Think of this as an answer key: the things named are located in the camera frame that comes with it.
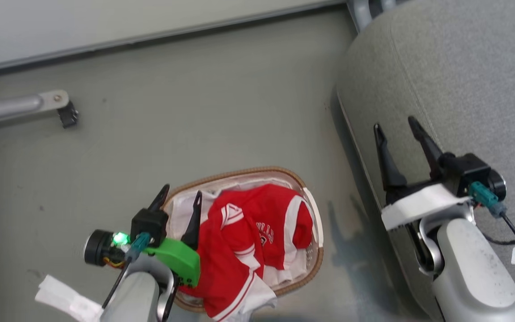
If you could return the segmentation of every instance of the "white stripe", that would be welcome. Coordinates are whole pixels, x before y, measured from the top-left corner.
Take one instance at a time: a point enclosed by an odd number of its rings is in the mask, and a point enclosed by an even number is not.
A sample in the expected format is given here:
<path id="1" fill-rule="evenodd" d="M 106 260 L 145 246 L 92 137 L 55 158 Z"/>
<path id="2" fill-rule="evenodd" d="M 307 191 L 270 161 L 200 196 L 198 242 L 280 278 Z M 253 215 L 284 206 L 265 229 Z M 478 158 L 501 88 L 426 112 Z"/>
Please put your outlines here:
<path id="1" fill-rule="evenodd" d="M 225 310 L 221 311 L 216 316 L 213 316 L 212 319 L 214 319 L 214 320 L 221 320 L 223 318 L 226 318 L 226 315 L 231 310 L 233 310 L 233 308 L 235 308 L 236 305 L 239 304 L 239 302 L 241 302 L 244 299 L 243 298 L 244 297 L 244 293 L 245 293 L 245 291 L 247 291 L 247 289 L 249 289 L 249 287 L 251 285 L 252 278 L 253 278 L 253 271 L 249 271 L 248 279 L 245 280 L 244 286 L 241 288 L 240 292 L 237 294 L 237 296 L 233 300 L 233 302 L 227 308 L 225 308 Z"/>
<path id="2" fill-rule="evenodd" d="M 256 245 L 251 245 L 246 250 L 235 251 L 234 254 L 236 254 L 236 255 L 249 255 L 249 253 L 251 253 L 251 251 L 255 250 L 255 249 L 256 249 Z"/>
<path id="3" fill-rule="evenodd" d="M 321 215 L 319 214 L 319 208 L 317 207 L 317 203 L 315 202 L 315 198 L 309 191 L 308 188 L 303 188 L 303 192 L 305 196 L 307 196 L 307 206 L 309 212 L 313 216 L 313 240 L 319 245 L 319 248 L 323 247 L 323 224 L 321 223 Z"/>
<path id="4" fill-rule="evenodd" d="M 307 208 L 307 211 L 309 212 L 309 216 L 311 217 L 311 230 L 313 231 L 313 238 L 315 239 L 315 242 L 318 242 L 317 238 L 319 237 L 319 232 L 317 231 L 317 220 L 315 220 L 315 214 L 313 213 L 313 209 L 311 209 L 308 202 L 305 202 L 305 207 Z"/>
<path id="5" fill-rule="evenodd" d="M 238 206 L 236 206 L 235 204 L 231 204 L 231 203 L 229 203 L 229 204 L 227 204 L 227 207 L 228 207 L 229 209 L 233 210 L 233 212 L 234 212 L 235 214 L 237 214 L 238 212 L 241 212 L 241 208 L 239 208 L 239 207 L 238 207 Z"/>
<path id="6" fill-rule="evenodd" d="M 235 224 L 236 222 L 239 222 L 240 220 L 242 220 L 244 218 L 244 214 L 242 212 L 241 215 L 239 216 L 236 216 L 235 218 L 231 218 L 229 220 L 226 220 L 225 221 L 225 225 L 224 226 L 227 226 L 227 225 L 231 225 L 231 224 Z"/>
<path id="7" fill-rule="evenodd" d="M 226 214 L 226 210 L 225 210 L 225 207 L 222 207 L 222 224 L 220 226 L 220 229 L 224 228 L 224 225 L 225 225 L 225 219 L 227 218 L 227 214 Z"/>
<path id="8" fill-rule="evenodd" d="M 242 264 L 246 265 L 250 271 L 255 271 L 262 265 L 258 262 L 258 260 L 254 256 L 255 250 L 253 250 L 249 255 L 241 255 L 236 256 Z"/>
<path id="9" fill-rule="evenodd" d="M 296 195 L 290 201 L 286 210 L 286 221 L 283 227 L 283 247 L 285 250 L 285 255 L 283 256 L 284 269 L 290 269 L 290 264 L 294 260 L 297 252 L 297 248 L 293 243 L 293 236 L 295 234 L 295 227 L 297 226 L 299 206 L 301 206 L 302 202 L 305 202 L 302 196 Z"/>

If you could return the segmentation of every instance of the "green led light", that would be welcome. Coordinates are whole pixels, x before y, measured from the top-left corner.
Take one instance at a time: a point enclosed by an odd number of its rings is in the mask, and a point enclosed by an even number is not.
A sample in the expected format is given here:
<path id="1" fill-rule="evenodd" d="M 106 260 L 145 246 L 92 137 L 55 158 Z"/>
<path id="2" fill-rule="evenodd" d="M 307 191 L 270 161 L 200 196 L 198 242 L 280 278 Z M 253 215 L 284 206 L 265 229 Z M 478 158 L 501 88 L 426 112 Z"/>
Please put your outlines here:
<path id="1" fill-rule="evenodd" d="M 131 239 L 125 233 L 116 233 L 113 236 L 113 242 L 115 245 L 126 245 L 131 242 Z"/>

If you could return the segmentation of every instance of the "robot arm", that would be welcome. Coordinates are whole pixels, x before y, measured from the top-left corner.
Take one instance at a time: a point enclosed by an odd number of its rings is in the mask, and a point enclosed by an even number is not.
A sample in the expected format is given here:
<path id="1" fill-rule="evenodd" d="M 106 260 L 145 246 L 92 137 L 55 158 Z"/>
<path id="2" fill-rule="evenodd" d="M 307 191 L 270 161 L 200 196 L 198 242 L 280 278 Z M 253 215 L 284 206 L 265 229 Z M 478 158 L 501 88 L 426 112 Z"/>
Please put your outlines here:
<path id="1" fill-rule="evenodd" d="M 202 194 L 194 200 L 192 218 L 181 240 L 166 238 L 168 215 L 160 210 L 169 186 L 156 196 L 149 208 L 132 220 L 131 236 L 95 230 L 84 246 L 84 261 L 92 265 L 106 263 L 122 269 L 111 294 L 106 299 L 101 322 L 165 322 L 178 287 L 196 287 L 200 279 L 200 257 L 196 253 L 202 212 Z M 148 233 L 150 243 L 142 255 L 133 254 L 132 236 Z"/>
<path id="2" fill-rule="evenodd" d="M 474 222 L 477 202 L 470 188 L 481 185 L 495 202 L 506 196 L 505 182 L 489 165 L 469 153 L 442 153 L 415 118 L 409 124 L 425 151 L 431 179 L 408 185 L 388 152 L 378 124 L 375 139 L 387 206 L 387 230 L 405 227 L 420 270 L 446 321 L 515 321 L 515 283 Z"/>

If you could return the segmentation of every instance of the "clothing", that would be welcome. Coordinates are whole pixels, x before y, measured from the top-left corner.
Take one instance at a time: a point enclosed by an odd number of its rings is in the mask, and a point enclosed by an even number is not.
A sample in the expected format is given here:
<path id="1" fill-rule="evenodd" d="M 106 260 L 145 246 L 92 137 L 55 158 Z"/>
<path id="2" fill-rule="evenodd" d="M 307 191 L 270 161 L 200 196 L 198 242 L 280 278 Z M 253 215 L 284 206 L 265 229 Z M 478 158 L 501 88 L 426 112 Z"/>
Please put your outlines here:
<path id="1" fill-rule="evenodd" d="M 306 265 L 304 251 L 298 249 L 311 242 L 311 214 L 298 192 L 285 187 L 222 191 L 200 226 L 200 282 L 180 291 L 203 298 L 208 316 L 215 320 L 248 317 L 275 299 L 262 280 L 265 267 L 271 267 L 266 270 L 270 282 L 304 272 L 294 264 Z"/>

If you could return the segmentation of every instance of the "yellow wire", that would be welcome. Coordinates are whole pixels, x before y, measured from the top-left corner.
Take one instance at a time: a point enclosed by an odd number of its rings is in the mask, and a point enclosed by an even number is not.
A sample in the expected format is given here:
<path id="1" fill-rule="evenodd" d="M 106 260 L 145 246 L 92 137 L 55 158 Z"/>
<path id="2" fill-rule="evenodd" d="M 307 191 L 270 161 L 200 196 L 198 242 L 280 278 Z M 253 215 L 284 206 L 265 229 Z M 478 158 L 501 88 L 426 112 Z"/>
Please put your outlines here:
<path id="1" fill-rule="evenodd" d="M 115 268 L 116 268 L 116 267 L 120 267 L 121 265 L 123 265 L 123 264 L 124 264 L 124 261 L 122 261 L 122 262 L 120 262 L 120 263 L 113 263 L 113 262 L 111 262 L 111 261 L 110 261 L 110 259 L 108 259 L 108 257 L 104 257 L 102 260 L 103 260 L 105 263 L 108 263 L 109 265 L 111 265 L 112 267 L 115 267 Z"/>

